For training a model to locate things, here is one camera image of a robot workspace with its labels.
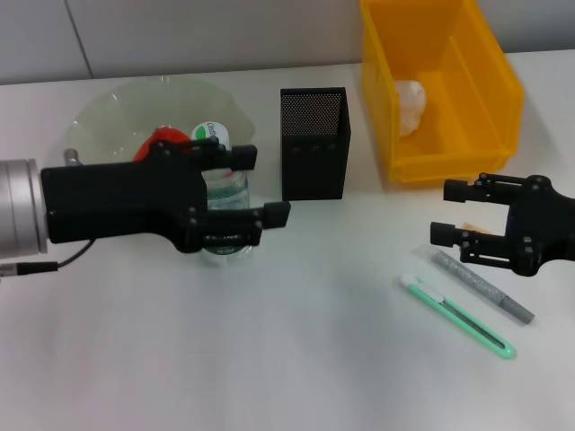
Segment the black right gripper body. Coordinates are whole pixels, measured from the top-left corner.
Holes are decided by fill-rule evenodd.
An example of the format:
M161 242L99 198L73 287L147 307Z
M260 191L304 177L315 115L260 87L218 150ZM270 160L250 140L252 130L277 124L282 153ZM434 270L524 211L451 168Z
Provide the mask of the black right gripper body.
M532 175L509 206L506 238L513 272L532 277L552 260L574 260L574 199L557 192L551 180Z

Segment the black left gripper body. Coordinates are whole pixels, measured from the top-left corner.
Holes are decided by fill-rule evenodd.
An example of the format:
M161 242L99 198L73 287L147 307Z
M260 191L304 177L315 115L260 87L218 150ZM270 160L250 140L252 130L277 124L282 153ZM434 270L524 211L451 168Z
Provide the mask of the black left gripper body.
M45 168L40 174L53 243L151 233L200 251L207 187L200 163L173 145L139 162Z

